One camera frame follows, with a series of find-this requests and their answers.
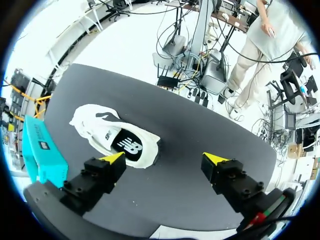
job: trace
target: shoe insole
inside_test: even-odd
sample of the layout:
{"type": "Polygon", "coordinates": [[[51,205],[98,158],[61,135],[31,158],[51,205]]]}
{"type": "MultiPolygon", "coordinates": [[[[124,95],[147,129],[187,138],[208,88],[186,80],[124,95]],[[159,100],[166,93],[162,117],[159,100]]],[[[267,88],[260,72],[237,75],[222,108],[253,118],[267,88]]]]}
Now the shoe insole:
{"type": "Polygon", "coordinates": [[[111,146],[117,152],[125,152],[125,157],[133,162],[139,160],[143,146],[141,140],[132,132],[121,129],[111,146]]]}

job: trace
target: new balance logo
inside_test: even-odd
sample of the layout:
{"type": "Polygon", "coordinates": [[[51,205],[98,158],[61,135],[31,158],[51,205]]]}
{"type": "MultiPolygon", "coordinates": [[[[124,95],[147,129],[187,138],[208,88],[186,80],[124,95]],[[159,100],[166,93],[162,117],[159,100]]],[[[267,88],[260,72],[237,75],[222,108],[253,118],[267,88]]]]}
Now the new balance logo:
{"type": "Polygon", "coordinates": [[[112,135],[112,132],[109,130],[107,134],[105,135],[105,139],[109,140],[110,136],[112,135]]]}
{"type": "Polygon", "coordinates": [[[133,142],[131,138],[127,137],[125,140],[117,143],[118,146],[123,147],[130,154],[138,154],[142,150],[142,145],[137,142],[133,142]]]}

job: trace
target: desk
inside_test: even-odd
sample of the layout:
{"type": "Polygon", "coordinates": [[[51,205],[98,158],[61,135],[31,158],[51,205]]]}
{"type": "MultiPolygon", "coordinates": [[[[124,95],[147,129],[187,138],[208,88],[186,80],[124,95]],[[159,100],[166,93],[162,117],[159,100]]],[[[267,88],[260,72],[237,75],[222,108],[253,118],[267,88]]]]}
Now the desk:
{"type": "MultiPolygon", "coordinates": [[[[199,12],[199,6],[191,6],[189,5],[188,3],[183,3],[183,4],[180,4],[178,1],[172,1],[170,3],[167,3],[165,4],[166,6],[169,6],[169,7],[174,7],[174,8],[177,8],[177,12],[176,12],[176,21],[178,20],[178,15],[179,15],[179,9],[181,9],[181,13],[180,13],[180,18],[181,18],[181,15],[182,15],[182,9],[188,9],[188,10],[192,10],[192,11],[196,11],[196,12],[199,12]]],[[[234,33],[235,29],[238,29],[240,30],[241,32],[243,33],[247,33],[248,29],[249,29],[249,26],[246,24],[246,23],[243,23],[241,22],[239,19],[237,19],[236,17],[232,16],[232,15],[229,15],[229,21],[227,22],[226,19],[222,16],[223,12],[219,11],[218,13],[212,13],[211,14],[211,17],[217,19],[217,20],[221,20],[227,24],[230,24],[231,25],[231,28],[229,30],[229,33],[225,36],[225,40],[221,46],[221,52],[223,52],[227,45],[228,45],[228,41],[230,40],[232,34],[234,33]]]]}
{"type": "Polygon", "coordinates": [[[223,116],[149,83],[103,69],[72,64],[50,100],[45,125],[68,162],[67,179],[91,157],[102,157],[69,125],[76,108],[98,104],[121,119],[161,137],[155,166],[128,167],[111,194],[84,218],[100,227],[150,237],[160,226],[194,231],[236,228],[243,219],[202,173],[203,152],[237,158],[267,186],[276,153],[259,137],[223,116]]]}

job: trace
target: khaki pants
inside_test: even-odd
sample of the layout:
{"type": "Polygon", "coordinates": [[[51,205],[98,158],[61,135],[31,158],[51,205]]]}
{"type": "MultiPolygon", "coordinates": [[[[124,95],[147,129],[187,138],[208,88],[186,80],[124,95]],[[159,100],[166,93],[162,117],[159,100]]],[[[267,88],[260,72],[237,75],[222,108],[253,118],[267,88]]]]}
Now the khaki pants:
{"type": "MultiPolygon", "coordinates": [[[[266,56],[253,44],[251,40],[246,39],[245,45],[241,51],[241,54],[254,60],[268,61],[266,56]]],[[[236,65],[234,66],[229,81],[228,87],[237,91],[243,82],[247,70],[255,65],[257,62],[248,60],[243,56],[239,55],[236,65]]],[[[265,86],[272,81],[272,70],[278,67],[278,64],[260,63],[258,62],[253,78],[250,79],[249,83],[245,86],[241,94],[235,100],[235,107],[246,109],[249,107],[259,95],[266,94],[265,86]]]]}

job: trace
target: teal object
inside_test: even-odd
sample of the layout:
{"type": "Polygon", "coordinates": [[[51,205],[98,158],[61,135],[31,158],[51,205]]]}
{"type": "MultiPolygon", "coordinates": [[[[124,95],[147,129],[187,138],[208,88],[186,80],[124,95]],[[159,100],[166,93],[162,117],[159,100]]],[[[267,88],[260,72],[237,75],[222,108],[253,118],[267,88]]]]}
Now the teal object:
{"type": "Polygon", "coordinates": [[[26,171],[34,183],[47,180],[57,188],[67,179],[68,164],[58,151],[44,121],[25,116],[22,132],[22,156],[26,171]]]}

